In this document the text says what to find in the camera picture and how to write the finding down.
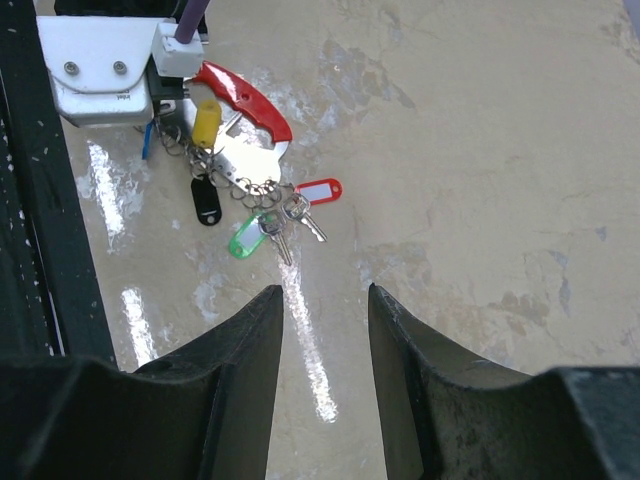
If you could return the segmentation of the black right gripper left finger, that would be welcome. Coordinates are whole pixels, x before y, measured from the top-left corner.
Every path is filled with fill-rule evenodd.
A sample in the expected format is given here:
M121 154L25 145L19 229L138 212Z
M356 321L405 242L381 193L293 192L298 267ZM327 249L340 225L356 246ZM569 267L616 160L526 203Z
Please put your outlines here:
M1 364L5 479L262 479L283 291L132 373L87 356Z

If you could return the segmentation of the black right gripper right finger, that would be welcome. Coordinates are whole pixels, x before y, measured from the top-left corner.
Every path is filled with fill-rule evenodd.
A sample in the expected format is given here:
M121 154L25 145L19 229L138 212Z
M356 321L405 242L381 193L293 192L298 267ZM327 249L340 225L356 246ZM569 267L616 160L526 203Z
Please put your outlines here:
M527 375L464 348L377 285L368 328L389 478L638 477L637 368Z

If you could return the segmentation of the key bunch with red carabiner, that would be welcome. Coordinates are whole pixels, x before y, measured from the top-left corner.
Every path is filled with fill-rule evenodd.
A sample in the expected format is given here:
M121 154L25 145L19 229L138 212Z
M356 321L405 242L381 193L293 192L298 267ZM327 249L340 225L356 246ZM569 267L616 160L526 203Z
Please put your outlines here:
M204 62L192 78L164 78L154 63L145 73L154 118L144 129L142 155L148 157L157 135L166 152L186 158L191 191L201 224L221 219L219 191L250 212L229 242L229 252L246 259L270 239L286 264L292 262L284 239L289 223L307 227L324 243L328 237L311 216L315 205L333 202L343 192L335 178L299 185L282 179L280 161L293 139L279 110L235 73Z

